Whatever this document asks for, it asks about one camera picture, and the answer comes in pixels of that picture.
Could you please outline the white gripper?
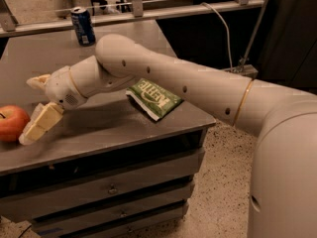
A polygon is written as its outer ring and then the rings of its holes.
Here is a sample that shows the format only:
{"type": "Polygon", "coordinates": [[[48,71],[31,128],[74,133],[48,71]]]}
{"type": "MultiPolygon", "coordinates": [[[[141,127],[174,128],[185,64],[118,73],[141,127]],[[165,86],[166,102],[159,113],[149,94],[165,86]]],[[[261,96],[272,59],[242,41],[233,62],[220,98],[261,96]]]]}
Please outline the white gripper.
{"type": "Polygon", "coordinates": [[[27,84],[34,89],[44,90],[51,102],[37,105],[30,122],[19,137],[22,145],[31,145],[41,139],[61,120],[64,110],[76,109],[87,101],[87,98],[77,90],[69,66],[51,75],[31,77],[27,80],[27,84]]]}

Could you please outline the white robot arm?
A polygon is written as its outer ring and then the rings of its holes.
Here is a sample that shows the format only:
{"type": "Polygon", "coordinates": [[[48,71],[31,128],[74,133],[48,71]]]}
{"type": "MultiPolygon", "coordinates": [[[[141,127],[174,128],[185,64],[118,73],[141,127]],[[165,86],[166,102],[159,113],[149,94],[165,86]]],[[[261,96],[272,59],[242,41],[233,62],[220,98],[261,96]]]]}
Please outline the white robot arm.
{"type": "Polygon", "coordinates": [[[19,140],[39,140],[64,111],[145,78],[219,120],[257,136],[248,238],[317,238],[317,96],[152,52],[108,34],[94,56],[29,79],[38,105],[19,140]]]}

